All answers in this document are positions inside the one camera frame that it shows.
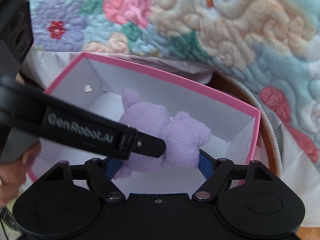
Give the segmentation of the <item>person left hand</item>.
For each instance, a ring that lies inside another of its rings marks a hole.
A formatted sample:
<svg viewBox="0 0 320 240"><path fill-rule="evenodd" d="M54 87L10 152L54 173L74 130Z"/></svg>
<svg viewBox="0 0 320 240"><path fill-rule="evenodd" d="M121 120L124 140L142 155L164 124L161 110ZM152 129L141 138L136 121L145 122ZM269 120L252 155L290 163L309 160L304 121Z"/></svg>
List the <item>person left hand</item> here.
<svg viewBox="0 0 320 240"><path fill-rule="evenodd" d="M18 161L1 164L1 207L18 196L20 187L26 182L27 172L34 165L40 152L41 144L38 142L28 148Z"/></svg>

